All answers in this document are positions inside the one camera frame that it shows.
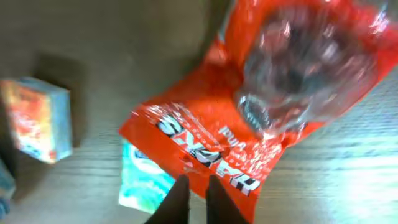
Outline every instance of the wooden table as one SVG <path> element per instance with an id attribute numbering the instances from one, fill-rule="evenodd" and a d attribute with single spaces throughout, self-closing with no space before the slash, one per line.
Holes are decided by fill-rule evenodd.
<path id="1" fill-rule="evenodd" d="M 214 36 L 223 17 L 225 1 L 214 2 L 2 4 L 1 75 L 38 71 L 40 78 L 71 88 L 81 140 L 74 155 L 55 166 L 17 153 L 18 191 L 6 223 L 148 218 L 118 205 L 118 128 L 134 105 L 164 91 L 198 62 L 208 45 L 204 37 Z M 288 149 L 264 184 L 256 223 L 397 223 L 397 86 L 394 72 L 347 115 Z M 5 143 L 6 131 L 0 130 Z M 12 157 L 10 147 L 3 149 Z M 190 223 L 204 223 L 205 217 L 204 201 L 193 197 Z"/>

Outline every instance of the small box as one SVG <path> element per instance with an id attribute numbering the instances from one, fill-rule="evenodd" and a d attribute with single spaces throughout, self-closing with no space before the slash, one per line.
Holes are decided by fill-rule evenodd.
<path id="1" fill-rule="evenodd" d="M 166 198 L 174 182 L 173 177 L 123 139 L 120 205 L 153 214 Z"/>
<path id="2" fill-rule="evenodd" d="M 69 91 L 31 77 L 1 82 L 14 142 L 52 164 L 72 153 Z"/>

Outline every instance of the plastic wrapper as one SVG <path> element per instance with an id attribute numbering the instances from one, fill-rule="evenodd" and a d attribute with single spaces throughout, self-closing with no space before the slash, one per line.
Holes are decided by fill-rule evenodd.
<path id="1" fill-rule="evenodd" d="M 18 149 L 53 164 L 72 154 L 69 91 L 35 78 L 1 83 Z"/>
<path id="2" fill-rule="evenodd" d="M 398 62 L 385 7 L 359 1 L 242 0 L 204 62 L 138 106 L 121 134 L 205 196 L 217 175 L 253 221 L 284 150 L 341 116 Z"/>

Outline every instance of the black object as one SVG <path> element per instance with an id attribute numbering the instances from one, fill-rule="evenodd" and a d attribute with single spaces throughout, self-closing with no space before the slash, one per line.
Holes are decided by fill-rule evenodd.
<path id="1" fill-rule="evenodd" d="M 189 222 L 189 179 L 181 175 L 156 212 L 146 224 Z M 207 223 L 247 224 L 215 175 L 210 176 L 206 191 Z"/>

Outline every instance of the red plastic bag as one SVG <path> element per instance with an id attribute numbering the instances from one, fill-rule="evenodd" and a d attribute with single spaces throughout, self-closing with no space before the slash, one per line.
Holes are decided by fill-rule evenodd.
<path id="1" fill-rule="evenodd" d="M 235 97 L 244 83 L 243 67 L 260 27 L 277 9 L 292 6 L 344 15 L 347 29 L 357 32 L 374 52 L 377 77 L 372 87 L 398 62 L 397 32 L 389 24 L 380 34 L 371 32 L 374 20 L 370 18 L 376 17 L 371 7 L 334 0 L 327 4 L 319 0 L 242 0 L 231 12 L 225 36 L 215 41 L 202 65 L 163 95 L 138 106 L 120 130 L 171 176 L 188 175 L 192 190 L 202 197 L 209 176 L 216 174 L 249 222 L 261 185 L 286 147 L 325 124 L 307 121 L 282 133 L 259 133 L 237 110 Z M 356 97 L 339 115 L 364 94 Z"/>

